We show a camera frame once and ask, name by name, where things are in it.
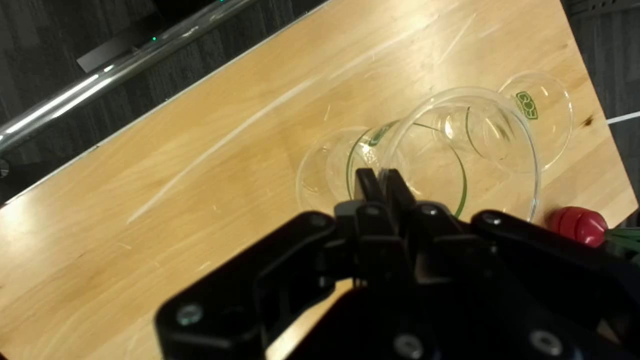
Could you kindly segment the clear plastic cup green logo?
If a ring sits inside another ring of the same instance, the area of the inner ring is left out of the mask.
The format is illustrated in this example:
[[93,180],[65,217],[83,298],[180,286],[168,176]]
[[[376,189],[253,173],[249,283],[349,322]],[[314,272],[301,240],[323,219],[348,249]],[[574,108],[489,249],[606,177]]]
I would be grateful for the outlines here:
[[574,109],[560,80],[542,71],[524,71],[506,80],[498,93],[510,99],[528,121],[539,168],[546,171],[566,149]]

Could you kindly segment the large clear plastic cup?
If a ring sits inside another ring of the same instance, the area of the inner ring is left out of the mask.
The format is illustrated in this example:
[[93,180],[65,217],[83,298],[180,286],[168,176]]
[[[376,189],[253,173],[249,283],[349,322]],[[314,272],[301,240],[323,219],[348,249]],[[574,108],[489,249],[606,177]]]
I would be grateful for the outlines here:
[[541,170],[526,118],[505,96],[475,86],[423,101],[378,139],[379,174],[397,170],[419,201],[458,219],[481,210],[533,218]]

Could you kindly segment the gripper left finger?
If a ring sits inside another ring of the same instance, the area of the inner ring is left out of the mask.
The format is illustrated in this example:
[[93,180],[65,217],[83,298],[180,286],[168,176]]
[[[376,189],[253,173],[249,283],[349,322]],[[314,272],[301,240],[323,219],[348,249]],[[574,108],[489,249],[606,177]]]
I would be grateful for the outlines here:
[[345,279],[373,289],[409,273],[393,202],[395,169],[356,171],[334,215],[302,212],[165,301],[154,318],[163,360],[265,360],[266,349]]

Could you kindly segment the black device with green light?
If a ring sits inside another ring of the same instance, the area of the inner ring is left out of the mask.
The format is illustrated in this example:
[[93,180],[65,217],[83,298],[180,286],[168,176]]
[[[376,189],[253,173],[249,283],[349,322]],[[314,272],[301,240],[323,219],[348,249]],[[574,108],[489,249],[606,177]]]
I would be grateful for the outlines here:
[[151,0],[155,10],[146,14],[131,25],[117,31],[109,39],[99,43],[76,59],[85,73],[100,66],[133,54],[147,43],[155,43],[158,36],[175,27],[181,21],[190,18],[213,3],[226,3],[229,0]]

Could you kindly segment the red toy vegetable green leaves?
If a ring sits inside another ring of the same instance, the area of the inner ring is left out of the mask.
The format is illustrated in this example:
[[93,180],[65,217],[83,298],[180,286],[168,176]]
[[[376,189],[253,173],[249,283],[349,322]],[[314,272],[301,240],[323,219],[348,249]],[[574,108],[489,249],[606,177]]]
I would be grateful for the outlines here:
[[547,212],[544,223],[547,229],[575,243],[640,267],[640,209],[615,227],[610,227],[599,212],[577,206]]

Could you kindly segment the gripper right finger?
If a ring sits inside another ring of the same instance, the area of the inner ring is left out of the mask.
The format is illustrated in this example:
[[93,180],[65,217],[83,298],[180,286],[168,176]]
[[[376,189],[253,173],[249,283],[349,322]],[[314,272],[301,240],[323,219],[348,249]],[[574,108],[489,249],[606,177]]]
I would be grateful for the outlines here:
[[395,169],[384,195],[407,219],[418,280],[465,287],[524,353],[640,360],[640,266],[497,210],[461,222],[416,201]]

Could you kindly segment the silver metal rail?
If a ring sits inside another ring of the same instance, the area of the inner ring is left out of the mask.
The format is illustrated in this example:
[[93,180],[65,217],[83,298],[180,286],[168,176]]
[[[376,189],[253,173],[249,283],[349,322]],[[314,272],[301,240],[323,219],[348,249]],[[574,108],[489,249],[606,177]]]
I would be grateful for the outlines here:
[[0,153],[27,141],[64,114],[108,92],[111,88],[150,68],[164,57],[194,41],[258,0],[212,3],[158,36],[132,54],[87,73],[87,77],[42,101],[0,127]]

